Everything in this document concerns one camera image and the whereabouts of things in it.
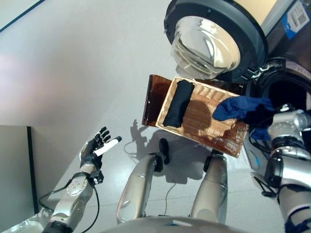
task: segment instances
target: woven basket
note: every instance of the woven basket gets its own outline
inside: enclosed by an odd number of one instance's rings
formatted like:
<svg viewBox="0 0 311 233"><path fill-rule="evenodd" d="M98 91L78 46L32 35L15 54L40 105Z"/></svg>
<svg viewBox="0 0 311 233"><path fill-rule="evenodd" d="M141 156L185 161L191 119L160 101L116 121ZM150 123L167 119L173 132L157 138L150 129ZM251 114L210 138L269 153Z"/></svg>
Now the woven basket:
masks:
<svg viewBox="0 0 311 233"><path fill-rule="evenodd" d="M164 118L174 97L177 82L186 80L194 84L194 90L180 128L163 126ZM236 119L217 121L212 117L217 105L234 93L175 77L166 95L156 126L176 135L205 144L233 157L238 157L247 133L248 125Z"/></svg>

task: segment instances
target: blue label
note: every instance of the blue label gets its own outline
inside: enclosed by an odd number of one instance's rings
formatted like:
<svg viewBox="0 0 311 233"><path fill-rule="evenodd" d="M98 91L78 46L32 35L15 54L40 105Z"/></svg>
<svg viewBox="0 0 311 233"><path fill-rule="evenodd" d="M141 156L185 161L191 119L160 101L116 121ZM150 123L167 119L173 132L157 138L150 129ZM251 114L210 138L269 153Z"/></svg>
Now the blue label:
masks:
<svg viewBox="0 0 311 233"><path fill-rule="evenodd" d="M283 27L284 27L285 34L286 34L287 38L288 38L289 40L291 40L291 39L296 35L296 33L293 32L293 31L291 30L291 26L290 26L290 24L287 22L287 14L285 14L285 15L283 16L283 18L281 19L281 23L282 23L282 25L283 25Z"/></svg>

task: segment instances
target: wire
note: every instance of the wire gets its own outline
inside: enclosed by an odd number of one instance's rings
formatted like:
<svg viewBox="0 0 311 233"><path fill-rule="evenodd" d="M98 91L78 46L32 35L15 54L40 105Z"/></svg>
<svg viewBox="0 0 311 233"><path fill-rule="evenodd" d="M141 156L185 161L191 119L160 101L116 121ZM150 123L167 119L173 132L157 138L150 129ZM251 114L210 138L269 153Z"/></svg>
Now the wire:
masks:
<svg viewBox="0 0 311 233"><path fill-rule="evenodd" d="M249 140L249 143L252 144L254 147L256 147L257 149L263 151L263 152L266 152L266 153L271 153L271 149L270 148L267 148L267 147L263 147L262 145L258 144L257 142L254 143L252 142L252 139L251 139L251 136L253 134L253 132L264 122L270 120L273 116L270 116L268 118L266 118L265 120L261 121L260 123L258 123L256 125L256 127L251 131L251 133L248 135L248 140Z"/></svg>
<svg viewBox="0 0 311 233"><path fill-rule="evenodd" d="M131 141L131 142L126 143L126 144L124 145L124 147L123 147L123 150L124 150L124 152L127 154L127 156L130 158L130 160L132 160L133 163L137 164L137 162L136 162L136 161L133 159L133 157L131 156L131 155L137 155L137 153L128 152L128 151L126 150L126 147L127 147L128 145L130 145L131 143L134 143L134 141Z"/></svg>
<svg viewBox="0 0 311 233"><path fill-rule="evenodd" d="M170 187L170 189L167 191L166 196L165 196L165 211L164 211L164 215L166 215L166 211L167 211L167 197L170 193L170 191L175 187L177 183L173 184L172 187Z"/></svg>
<svg viewBox="0 0 311 233"><path fill-rule="evenodd" d="M97 220L97 218L98 218L98 215L99 215L99 206L100 206L100 205L99 205L98 193L97 193L97 190L96 190L96 187L95 187L95 186L94 186L94 191L95 191L96 200L97 200L97 214L96 214L96 217L95 217L93 223L92 223L86 230L82 231L81 233L85 233L85 232L87 232L89 229L91 229L91 228L94 226L94 224L95 224L95 222L96 222L96 220Z"/></svg>
<svg viewBox="0 0 311 233"><path fill-rule="evenodd" d="M52 195L52 194L55 194L55 193L58 193L58 192L64 190L65 188L67 188L67 187L69 186L69 184L71 183L71 181L72 181L72 179L70 179L70 180L67 182L67 184L65 184L65 186L63 186L63 187L61 187L61 188L59 188L59 189L57 189L57 190L54 190L54 191L52 191L52 192L49 192L49 193L43 195L42 197L39 198L38 203L39 203L44 209L46 209L46 210L48 210L48 211L50 211L50 212L54 212L54 209L52 209L52 208L50 208L49 206L46 206L45 204L42 203L42 199L45 198L45 197L47 197L47 196L49 196L49 195Z"/></svg>

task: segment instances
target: gray panel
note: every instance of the gray panel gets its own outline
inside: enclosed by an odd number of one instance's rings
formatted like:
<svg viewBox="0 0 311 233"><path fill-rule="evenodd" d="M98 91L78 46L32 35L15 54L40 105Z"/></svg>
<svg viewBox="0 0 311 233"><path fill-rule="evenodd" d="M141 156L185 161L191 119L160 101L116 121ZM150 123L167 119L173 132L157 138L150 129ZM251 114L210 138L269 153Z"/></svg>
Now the gray panel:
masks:
<svg viewBox="0 0 311 233"><path fill-rule="evenodd" d="M0 126L0 232L34 215L26 126Z"/></svg>

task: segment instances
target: white fingertip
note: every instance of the white fingertip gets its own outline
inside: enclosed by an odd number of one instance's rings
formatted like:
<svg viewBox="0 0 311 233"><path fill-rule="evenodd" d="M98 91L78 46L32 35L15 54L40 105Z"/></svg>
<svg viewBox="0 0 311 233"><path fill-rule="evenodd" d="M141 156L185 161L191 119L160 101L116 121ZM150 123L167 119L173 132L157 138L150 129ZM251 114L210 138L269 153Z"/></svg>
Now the white fingertip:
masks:
<svg viewBox="0 0 311 233"><path fill-rule="evenodd" d="M94 153L97 156L100 156L104 153L106 153L108 150L110 150L111 148L113 148L115 145L117 145L120 142L120 139L117 137L115 139L112 139L111 141L105 143L103 145L103 147L99 148L98 150L94 151Z"/></svg>

